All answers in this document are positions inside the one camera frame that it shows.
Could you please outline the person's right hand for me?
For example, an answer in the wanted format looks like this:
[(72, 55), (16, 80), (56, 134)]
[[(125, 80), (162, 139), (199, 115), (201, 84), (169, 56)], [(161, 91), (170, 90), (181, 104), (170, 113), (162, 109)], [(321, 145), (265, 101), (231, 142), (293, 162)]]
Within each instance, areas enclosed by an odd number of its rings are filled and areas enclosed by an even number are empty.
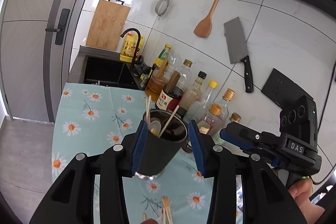
[(323, 207), (315, 205), (309, 200), (312, 189), (313, 182), (310, 178), (303, 178), (288, 189), (308, 224), (316, 223), (325, 212)]

